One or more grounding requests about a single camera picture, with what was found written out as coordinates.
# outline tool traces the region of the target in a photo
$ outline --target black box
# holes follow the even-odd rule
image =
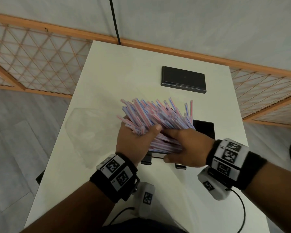
[[[205,94],[205,74],[163,66],[161,86]]]

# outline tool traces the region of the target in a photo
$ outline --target gray floor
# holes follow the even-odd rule
[[[70,100],[0,90],[0,233],[24,227]],[[244,123],[251,151],[291,171],[291,129]],[[268,219],[271,233],[282,232]]]

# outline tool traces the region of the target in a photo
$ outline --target cable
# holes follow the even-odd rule
[[[241,200],[241,204],[243,205],[243,208],[244,208],[244,202],[242,201],[241,197],[239,196],[239,194],[237,194],[236,191],[234,191],[234,190],[232,190],[232,189],[229,189],[229,188],[227,188],[227,189],[225,189],[225,190],[233,191],[233,192],[238,196],[238,198]],[[243,224],[241,225],[241,227],[240,227],[239,231],[237,231],[237,233],[241,232],[241,230],[242,230],[243,227],[244,227],[244,223],[245,223],[245,221],[246,221],[246,209],[244,208],[244,220],[243,220]]]
[[[116,216],[115,216],[115,218],[113,218],[113,220],[109,223],[109,225],[111,225],[114,221],[115,221],[115,219],[122,213],[122,212],[124,212],[124,211],[126,211],[126,210],[135,210],[135,208],[134,207],[128,207],[128,208],[124,208],[122,211],[120,211]]]
[[[109,0],[109,1],[110,1],[110,7],[111,7],[111,11],[112,11],[112,17],[113,17],[113,23],[114,23],[114,27],[115,27],[116,36],[118,37],[118,43],[120,45],[121,40],[120,40],[120,36],[119,36],[119,32],[118,32],[118,27],[116,26],[116,19],[115,19],[115,14],[114,14],[114,9],[113,9],[113,2],[112,2],[112,0]]]

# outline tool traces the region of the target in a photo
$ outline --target right hand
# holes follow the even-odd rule
[[[175,138],[182,146],[182,152],[167,154],[165,163],[179,163],[189,167],[203,167],[206,165],[207,156],[212,149],[214,139],[194,129],[165,129],[163,133]]]

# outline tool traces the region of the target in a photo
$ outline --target wristband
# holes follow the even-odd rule
[[[120,199],[127,201],[140,182],[136,175],[137,168],[121,153],[110,155],[96,169],[90,182],[114,203]]]
[[[210,150],[206,164],[215,171],[212,177],[225,186],[244,190],[267,160],[249,151],[249,147],[231,139],[217,140]]]

